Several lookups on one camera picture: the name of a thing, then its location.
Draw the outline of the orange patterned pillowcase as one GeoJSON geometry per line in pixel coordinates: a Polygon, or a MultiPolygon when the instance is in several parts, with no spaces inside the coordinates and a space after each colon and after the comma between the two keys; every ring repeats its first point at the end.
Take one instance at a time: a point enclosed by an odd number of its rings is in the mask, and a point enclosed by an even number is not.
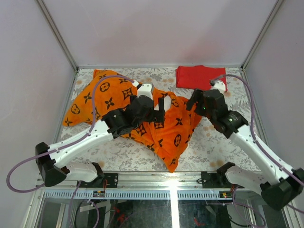
{"type": "MultiPolygon", "coordinates": [[[[76,97],[65,114],[62,125],[73,127],[80,123],[92,124],[93,117],[99,120],[110,111],[125,110],[133,95],[137,95],[137,89],[130,81],[119,78],[115,71],[96,69],[92,81],[76,97]]],[[[187,149],[194,129],[202,117],[193,109],[186,109],[188,99],[185,97],[155,88],[155,105],[160,97],[171,99],[164,122],[144,122],[123,137],[145,145],[164,161],[169,172],[174,172],[178,159],[187,149]]]]}

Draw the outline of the white pillow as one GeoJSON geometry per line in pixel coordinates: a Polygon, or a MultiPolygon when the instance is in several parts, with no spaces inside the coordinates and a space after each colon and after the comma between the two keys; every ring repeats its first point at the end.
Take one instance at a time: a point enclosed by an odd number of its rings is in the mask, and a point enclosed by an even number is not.
{"type": "Polygon", "coordinates": [[[164,109],[167,112],[171,108],[171,98],[167,95],[164,97],[164,109]]]}

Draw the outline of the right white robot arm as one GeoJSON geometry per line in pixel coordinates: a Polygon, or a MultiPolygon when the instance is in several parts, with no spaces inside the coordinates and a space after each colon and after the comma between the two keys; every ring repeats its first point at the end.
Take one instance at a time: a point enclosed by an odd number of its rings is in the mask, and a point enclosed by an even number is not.
{"type": "Polygon", "coordinates": [[[196,89],[187,102],[187,110],[194,109],[206,117],[214,128],[240,147],[258,166],[261,174],[246,171],[228,162],[216,177],[221,187],[236,184],[257,194],[274,210],[281,210],[304,189],[304,170],[294,169],[279,158],[250,128],[246,118],[231,111],[224,95],[217,89],[196,89]]]}

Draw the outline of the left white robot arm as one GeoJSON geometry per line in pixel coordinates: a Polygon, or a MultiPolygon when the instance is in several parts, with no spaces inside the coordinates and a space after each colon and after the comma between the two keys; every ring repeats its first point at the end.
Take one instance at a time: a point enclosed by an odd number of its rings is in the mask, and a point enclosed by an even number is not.
{"type": "Polygon", "coordinates": [[[170,109],[171,98],[158,99],[141,95],[132,99],[124,109],[108,112],[90,128],[61,142],[47,145],[41,142],[35,147],[36,164],[45,187],[53,187],[64,180],[84,181],[93,187],[104,182],[104,173],[98,163],[77,163],[73,159],[96,145],[130,134],[142,123],[163,123],[170,109]]]}

